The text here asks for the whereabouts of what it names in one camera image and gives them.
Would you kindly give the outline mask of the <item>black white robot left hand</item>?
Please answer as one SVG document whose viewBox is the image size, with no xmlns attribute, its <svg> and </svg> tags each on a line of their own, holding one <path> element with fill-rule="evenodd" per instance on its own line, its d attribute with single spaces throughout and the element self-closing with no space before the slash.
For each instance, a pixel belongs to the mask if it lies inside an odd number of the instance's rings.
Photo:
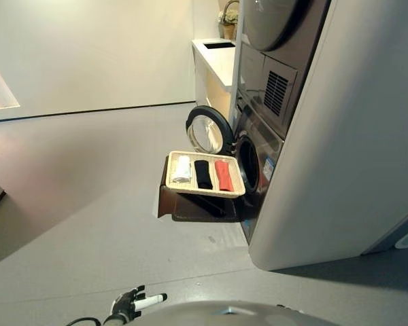
<svg viewBox="0 0 408 326">
<path fill-rule="evenodd" d="M 125 325 L 141 316 L 142 310 L 161 304 L 168 298 L 166 293 L 147 296 L 146 286 L 140 285 L 130 291 L 120 294 L 112 303 L 110 315 L 105 319 L 104 325 L 108 323 Z"/>
</svg>

